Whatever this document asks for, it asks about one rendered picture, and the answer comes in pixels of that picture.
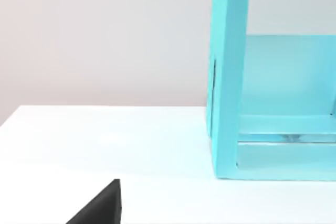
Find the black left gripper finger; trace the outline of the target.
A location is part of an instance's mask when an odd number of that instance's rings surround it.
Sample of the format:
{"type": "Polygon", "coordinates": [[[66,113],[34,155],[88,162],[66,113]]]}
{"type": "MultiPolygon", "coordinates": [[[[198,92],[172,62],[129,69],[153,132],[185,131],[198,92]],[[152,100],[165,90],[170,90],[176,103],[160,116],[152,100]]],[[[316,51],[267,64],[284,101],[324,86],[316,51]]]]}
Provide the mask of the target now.
{"type": "Polygon", "coordinates": [[[114,179],[66,224],[121,224],[120,179],[114,179]]]}

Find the light blue rack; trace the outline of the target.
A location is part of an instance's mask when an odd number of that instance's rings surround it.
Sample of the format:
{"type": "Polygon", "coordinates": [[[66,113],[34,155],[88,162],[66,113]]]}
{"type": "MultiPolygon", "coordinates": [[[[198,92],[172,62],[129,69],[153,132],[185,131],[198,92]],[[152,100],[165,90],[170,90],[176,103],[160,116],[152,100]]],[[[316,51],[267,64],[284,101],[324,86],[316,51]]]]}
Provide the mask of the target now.
{"type": "Polygon", "coordinates": [[[206,128],[214,175],[336,181],[336,34],[248,35],[212,0],[206,128]]]}

